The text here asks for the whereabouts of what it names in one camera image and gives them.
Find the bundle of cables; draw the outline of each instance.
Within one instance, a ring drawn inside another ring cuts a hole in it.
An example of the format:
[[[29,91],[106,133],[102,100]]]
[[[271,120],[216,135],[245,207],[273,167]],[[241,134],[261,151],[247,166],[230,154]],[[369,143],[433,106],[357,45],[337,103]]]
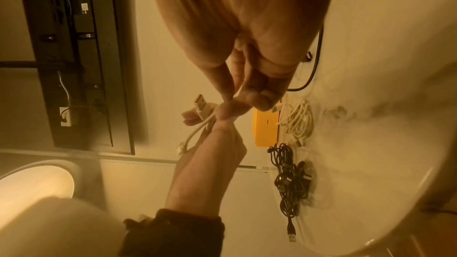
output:
[[[312,177],[305,172],[305,162],[294,164],[292,149],[282,143],[270,147],[267,152],[270,154],[271,163],[278,168],[278,176],[275,179],[275,186],[281,195],[279,208],[288,218],[287,234],[289,241],[295,241],[295,227],[292,218],[298,216],[299,203],[301,199],[308,197],[309,185]]]
[[[294,107],[291,112],[283,117],[284,110],[281,111],[278,125],[286,127],[286,134],[291,135],[299,145],[304,145],[304,140],[311,136],[314,129],[313,113],[311,106],[306,99],[302,99]]]

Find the black panel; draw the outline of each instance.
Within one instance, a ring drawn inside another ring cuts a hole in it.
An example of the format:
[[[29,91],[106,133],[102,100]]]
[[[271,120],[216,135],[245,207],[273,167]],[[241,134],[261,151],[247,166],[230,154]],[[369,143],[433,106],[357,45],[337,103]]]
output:
[[[23,0],[56,147],[134,151],[113,2]],[[15,67],[19,62],[4,65]],[[62,107],[70,107],[71,127],[60,124]]]

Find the white wall outlet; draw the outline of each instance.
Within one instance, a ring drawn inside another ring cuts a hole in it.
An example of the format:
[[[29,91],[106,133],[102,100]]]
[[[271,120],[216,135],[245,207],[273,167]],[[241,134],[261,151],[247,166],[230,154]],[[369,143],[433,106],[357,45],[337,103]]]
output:
[[[71,127],[72,126],[72,119],[71,119],[71,112],[68,107],[60,107],[60,125],[62,127]]]

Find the black sleeve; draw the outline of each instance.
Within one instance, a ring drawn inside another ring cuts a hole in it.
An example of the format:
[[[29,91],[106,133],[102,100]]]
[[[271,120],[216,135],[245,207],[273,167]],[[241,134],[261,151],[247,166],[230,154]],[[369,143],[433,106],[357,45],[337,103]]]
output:
[[[224,239],[224,224],[220,217],[205,217],[159,210],[155,219],[124,221],[128,233],[120,256],[205,256],[218,257]]]

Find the usb connector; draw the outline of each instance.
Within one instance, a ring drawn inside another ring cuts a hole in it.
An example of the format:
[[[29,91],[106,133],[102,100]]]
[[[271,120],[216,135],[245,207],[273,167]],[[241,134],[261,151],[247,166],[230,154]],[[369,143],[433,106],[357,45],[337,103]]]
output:
[[[292,224],[292,218],[289,217],[287,222],[287,235],[289,235],[289,242],[297,241],[296,234],[294,224]]]

